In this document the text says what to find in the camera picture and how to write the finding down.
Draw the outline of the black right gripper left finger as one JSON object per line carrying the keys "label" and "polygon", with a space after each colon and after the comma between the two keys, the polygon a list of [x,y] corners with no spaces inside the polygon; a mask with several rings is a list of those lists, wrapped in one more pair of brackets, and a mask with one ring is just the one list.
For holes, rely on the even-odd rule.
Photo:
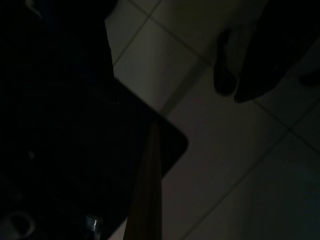
{"label": "black right gripper left finger", "polygon": [[105,26],[105,20],[114,10],[113,0],[38,0],[37,7],[50,27],[79,44],[87,66],[98,81],[114,81]]}

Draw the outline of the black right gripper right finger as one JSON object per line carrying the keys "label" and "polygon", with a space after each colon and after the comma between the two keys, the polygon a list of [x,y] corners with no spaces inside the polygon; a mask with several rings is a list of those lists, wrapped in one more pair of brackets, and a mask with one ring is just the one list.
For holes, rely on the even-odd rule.
{"label": "black right gripper right finger", "polygon": [[318,0],[268,1],[246,50],[235,102],[273,90],[319,36]]}

